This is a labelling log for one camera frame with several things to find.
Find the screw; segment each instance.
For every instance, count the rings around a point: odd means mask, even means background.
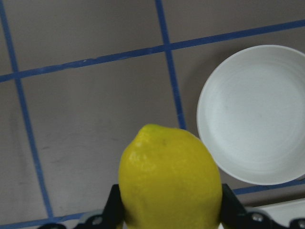
[[[300,228],[305,229],[305,220],[298,221],[298,225]]]
[[[103,221],[103,218],[101,216],[97,216],[92,220],[92,225],[99,225]]]
[[[262,222],[264,217],[261,215],[261,214],[258,214],[258,213],[253,213],[252,214],[252,219],[254,221],[257,221],[257,222]]]

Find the white plate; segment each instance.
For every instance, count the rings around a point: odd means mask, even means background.
[[[305,54],[260,45],[222,62],[201,92],[197,127],[218,166],[252,184],[305,173]]]

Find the white bowl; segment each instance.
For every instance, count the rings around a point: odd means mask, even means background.
[[[252,184],[305,173],[305,54],[279,45],[230,56],[210,75],[197,107],[200,139],[217,165]]]

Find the gray tile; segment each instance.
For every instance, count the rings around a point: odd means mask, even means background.
[[[303,0],[163,1],[171,42],[305,18]]]
[[[304,37],[305,30],[299,28],[173,51],[188,130],[198,136],[196,109],[199,95],[207,78],[223,60],[237,51],[261,44],[284,45],[305,52]],[[228,183],[231,188],[250,186],[224,172],[221,174],[223,183]]]
[[[5,0],[21,70],[162,43],[153,0]]]
[[[0,75],[9,74],[12,72],[10,66],[10,57],[6,46],[5,36],[0,21]]]
[[[104,207],[144,124],[178,127],[163,53],[23,81],[56,216]]]
[[[46,218],[14,81],[0,83],[1,224]]]
[[[238,195],[237,198],[247,207],[257,207],[281,203],[285,201],[305,198],[305,185],[297,185],[243,194]]]

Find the blue tape line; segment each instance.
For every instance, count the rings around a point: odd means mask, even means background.
[[[84,213],[72,214],[64,217],[53,217],[48,219],[39,219],[33,220],[28,222],[21,222],[21,223],[12,223],[1,225],[0,229],[18,229],[18,228],[27,228],[27,227],[38,227],[47,223],[60,223],[67,220],[72,219],[80,219]]]
[[[132,58],[132,57],[145,56],[145,55],[150,55],[150,54],[164,52],[164,51],[165,51],[164,45],[160,45],[160,46],[155,46],[152,48],[144,48],[144,49],[138,49],[138,50],[134,50],[134,51],[100,56],[95,59],[85,59],[85,60],[80,60],[80,61],[68,62],[68,63],[64,63],[64,64],[46,66],[43,68],[36,68],[36,69],[21,71],[18,73],[10,73],[10,74],[6,74],[6,75],[2,75],[2,76],[0,76],[0,82],[12,80],[12,79],[21,79],[21,78],[26,78],[26,77],[35,76],[35,75],[52,73],[52,72],[62,71],[65,69],[81,68],[81,67],[91,66],[91,65],[100,64],[100,63],[124,60],[124,59]]]
[[[18,73],[10,73],[10,74],[5,74],[5,75],[0,76],[0,83],[9,81],[12,79],[21,79],[21,78],[26,78],[26,77],[35,76],[35,75],[62,71],[62,70],[69,69],[69,68],[80,68],[80,67],[90,66],[90,65],[94,65],[94,64],[113,62],[113,61],[123,60],[123,59],[127,59],[127,58],[132,58],[132,57],[138,57],[138,56],[150,55],[150,54],[159,53],[159,52],[165,52],[166,50],[177,50],[177,49],[188,48],[188,47],[193,47],[193,46],[197,46],[197,45],[221,42],[221,41],[248,37],[248,36],[254,36],[254,35],[259,35],[259,34],[264,34],[264,33],[295,29],[295,28],[300,28],[300,27],[304,27],[304,26],[305,26],[305,20],[292,21],[292,22],[287,22],[287,23],[283,23],[283,24],[270,25],[270,26],[243,30],[243,31],[236,31],[236,32],[231,32],[231,33],[225,33],[225,34],[220,34],[220,35],[215,35],[215,36],[210,36],[210,37],[203,37],[203,38],[198,38],[198,39],[193,39],[193,40],[188,40],[188,41],[183,41],[183,42],[176,42],[176,43],[172,43],[169,45],[160,45],[160,46],[155,46],[155,47],[151,47],[151,48],[144,48],[144,49],[139,49],[139,50],[134,50],[134,51],[116,53],[116,54],[101,56],[96,59],[85,59],[85,60],[74,61],[74,62],[58,64],[58,65],[52,65],[52,66],[47,66],[47,67],[42,67],[42,68],[37,68],[37,69],[25,70],[25,71],[21,71]]]
[[[242,195],[242,194],[261,192],[261,191],[267,191],[267,190],[272,190],[272,189],[277,189],[277,188],[304,185],[304,184],[305,184],[305,179],[293,180],[293,181],[289,181],[289,182],[279,184],[279,185],[266,185],[266,186],[257,185],[257,186],[251,186],[251,187],[242,187],[242,188],[234,189],[233,192],[236,195]]]
[[[295,29],[295,28],[300,28],[300,27],[304,27],[304,26],[305,26],[305,20],[299,20],[299,21],[292,21],[292,22],[287,22],[287,23],[282,23],[282,24],[263,26],[263,27],[254,28],[254,29],[229,32],[229,33],[224,33],[224,34],[219,34],[219,35],[209,36],[209,37],[202,37],[202,38],[197,38],[197,39],[183,41],[183,42],[175,42],[175,43],[171,44],[171,50],[183,49],[183,48],[188,48],[188,47],[193,47],[193,46],[203,45],[203,44],[209,44],[209,43],[215,43],[215,42],[228,41],[228,40],[232,40],[232,39],[255,36],[255,35],[260,35],[260,34],[265,34],[265,33],[270,33],[270,32]]]
[[[4,5],[3,5],[2,0],[0,0],[0,17],[1,17],[1,22],[2,22],[2,26],[3,26],[6,45],[8,47],[8,52],[10,55],[11,67],[14,72],[18,72],[18,66],[17,66],[17,60],[16,60],[16,56],[15,56],[13,41],[11,39],[9,24],[7,21],[7,17],[6,17],[6,13],[4,10]]]
[[[8,46],[11,66],[12,66],[13,71],[15,73],[17,73],[18,72],[18,65],[17,65],[16,55],[15,55],[14,46],[13,46],[13,42],[12,42],[11,35],[10,35],[10,29],[9,29],[9,25],[8,25],[8,21],[7,21],[7,17],[6,17],[6,14],[5,14],[4,5],[3,5],[2,0],[0,0],[0,17],[1,17],[1,22],[2,22],[2,26],[3,26],[4,34],[5,34],[6,43],[7,43],[7,46]],[[19,96],[19,101],[20,101],[20,105],[21,105],[21,110],[22,110],[22,114],[23,114],[25,128],[26,128],[26,132],[28,134],[28,139],[29,139],[29,142],[30,142],[32,157],[33,157],[33,160],[34,160],[34,165],[35,165],[39,185],[40,185],[40,188],[41,188],[45,208],[47,210],[48,217],[53,217],[53,212],[52,212],[49,196],[48,196],[45,184],[44,184],[44,178],[43,178],[43,172],[42,172],[41,164],[40,164],[37,149],[36,149],[36,146],[35,146],[34,135],[33,135],[32,127],[31,127],[30,116],[29,116],[29,112],[28,112],[28,109],[27,109],[27,105],[26,105],[26,99],[25,99],[25,96],[24,96],[24,91],[23,91],[21,79],[15,79],[15,84],[16,84],[16,88],[17,88],[17,92],[18,92],[18,96]]]
[[[165,45],[165,55],[166,55],[167,66],[168,66],[168,71],[169,71],[172,90],[173,90],[173,97],[174,97],[174,101],[175,101],[175,105],[176,105],[177,118],[178,118],[180,128],[186,129],[186,123],[185,123],[185,118],[184,118],[184,114],[183,114],[179,86],[178,86],[175,66],[174,66],[174,62],[173,62],[173,54],[172,54],[172,51],[170,50],[170,39],[168,36],[167,27],[166,27],[166,20],[165,20],[164,10],[163,10],[163,6],[162,6],[162,0],[155,0],[155,3],[156,3],[157,12],[158,12],[159,24],[161,27],[162,39],[163,39],[163,43]]]

